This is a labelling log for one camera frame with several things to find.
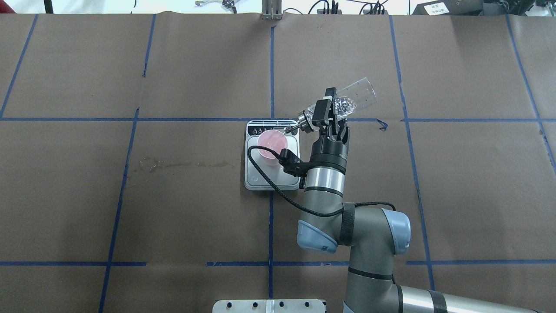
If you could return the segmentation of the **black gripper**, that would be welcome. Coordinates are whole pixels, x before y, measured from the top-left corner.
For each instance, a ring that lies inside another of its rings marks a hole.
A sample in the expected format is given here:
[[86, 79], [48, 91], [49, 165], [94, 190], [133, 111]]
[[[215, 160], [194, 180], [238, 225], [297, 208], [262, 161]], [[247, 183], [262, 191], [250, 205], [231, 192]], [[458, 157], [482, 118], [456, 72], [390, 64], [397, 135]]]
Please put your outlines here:
[[329, 114], [338, 114], [336, 109], [336, 87], [325, 91], [325, 99], [316, 101], [313, 125], [319, 127], [318, 140], [312, 144], [309, 162], [316, 166], [337, 169], [346, 173], [349, 153], [350, 127], [347, 122], [330, 125]]

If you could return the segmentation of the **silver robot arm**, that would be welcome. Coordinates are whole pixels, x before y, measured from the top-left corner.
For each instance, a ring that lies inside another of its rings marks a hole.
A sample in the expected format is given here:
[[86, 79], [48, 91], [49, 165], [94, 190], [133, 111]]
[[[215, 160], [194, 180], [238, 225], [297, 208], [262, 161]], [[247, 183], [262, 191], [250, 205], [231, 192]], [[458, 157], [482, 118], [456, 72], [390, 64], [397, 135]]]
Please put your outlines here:
[[303, 214], [297, 243], [304, 250], [335, 253], [350, 248], [345, 313], [526, 313], [527, 309], [401, 286], [394, 281], [394, 258], [407, 252], [409, 218], [377, 205], [344, 202], [350, 128], [334, 105], [336, 89], [316, 102], [302, 130], [318, 131], [308, 163], [298, 163]]

